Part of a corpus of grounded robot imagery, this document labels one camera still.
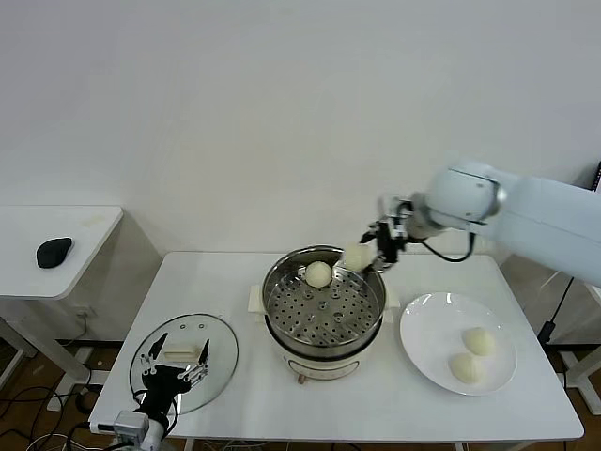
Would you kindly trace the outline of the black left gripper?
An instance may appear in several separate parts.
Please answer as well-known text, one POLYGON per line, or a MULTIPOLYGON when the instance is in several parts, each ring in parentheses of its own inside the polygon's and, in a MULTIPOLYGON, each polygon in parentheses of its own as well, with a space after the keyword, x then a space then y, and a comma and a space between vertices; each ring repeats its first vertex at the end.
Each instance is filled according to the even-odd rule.
POLYGON ((148 353, 142 354, 142 383, 146 396, 140 411, 148 416, 166 416, 173 400, 180 394, 191 390, 191 384, 197 384, 208 374, 208 356, 210 340, 207 339, 195 366, 187 369, 156 365, 168 333, 163 333, 150 347, 148 353))

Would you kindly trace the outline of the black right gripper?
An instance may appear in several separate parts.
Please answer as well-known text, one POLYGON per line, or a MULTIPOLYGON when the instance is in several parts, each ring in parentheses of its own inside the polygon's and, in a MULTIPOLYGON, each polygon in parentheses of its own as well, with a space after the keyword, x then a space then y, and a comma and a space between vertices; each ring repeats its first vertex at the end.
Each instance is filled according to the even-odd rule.
POLYGON ((405 240, 388 220, 369 225, 360 243, 376 240, 377 257, 367 265, 365 272, 386 272, 398 262, 398 254, 405 251, 405 240))

